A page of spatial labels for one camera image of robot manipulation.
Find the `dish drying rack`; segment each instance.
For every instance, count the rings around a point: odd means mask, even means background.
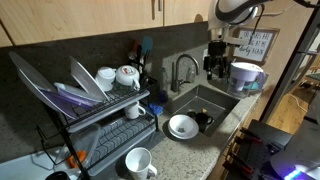
[[[114,88],[106,92],[110,97],[110,101],[99,103],[90,109],[70,104],[78,116],[76,119],[69,118],[63,113],[57,113],[45,105],[47,113],[59,131],[58,134],[62,136],[70,154],[74,156],[74,160],[78,164],[84,179],[90,179],[90,176],[95,176],[130,150],[134,145],[151,135],[154,131],[159,130],[158,118],[149,108],[149,90],[156,83],[157,81],[155,79],[149,77],[148,84],[139,91]],[[139,116],[139,118],[134,120],[128,120],[124,116],[118,117],[117,119],[106,120],[107,124],[101,128],[98,145],[88,163],[89,166],[83,167],[76,155],[69,134],[75,133],[92,123],[104,120],[106,117],[118,112],[133,102],[142,99],[146,99],[146,102],[140,102],[147,111],[146,115]],[[44,141],[53,136],[47,137],[39,126],[37,126],[37,130],[41,138],[42,147],[51,161],[55,165],[62,163],[62,161],[56,163],[46,151],[47,148],[44,145]]]

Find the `wooden cabinet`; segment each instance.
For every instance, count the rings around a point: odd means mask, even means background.
[[[165,0],[164,26],[208,21],[212,0]]]
[[[7,36],[4,28],[0,25],[0,48],[6,46],[12,46],[12,43]]]
[[[163,26],[158,1],[1,0],[0,18],[14,44]]]

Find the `framed sign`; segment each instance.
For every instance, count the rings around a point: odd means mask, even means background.
[[[250,40],[252,28],[239,28],[238,37]],[[240,61],[264,64],[278,35],[279,29],[256,29],[248,45],[234,48],[233,56]]]

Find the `kitchen sink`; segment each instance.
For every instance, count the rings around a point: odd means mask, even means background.
[[[198,85],[182,96],[169,102],[165,109],[173,115],[191,115],[207,110],[213,122],[204,130],[206,136],[211,136],[224,121],[240,100],[227,94]]]

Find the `kitchen faucet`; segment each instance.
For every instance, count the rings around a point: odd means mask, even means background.
[[[196,66],[196,74],[199,75],[199,64],[198,61],[190,56],[189,54],[182,54],[178,57],[177,59],[177,64],[176,64],[176,72],[174,72],[174,63],[172,64],[172,82],[171,82],[171,91],[173,92],[178,92],[179,91],[179,87],[184,84],[184,83],[190,83],[188,81],[183,81],[183,80],[179,80],[179,64],[182,58],[189,58],[190,60],[192,60],[192,62],[195,64]]]

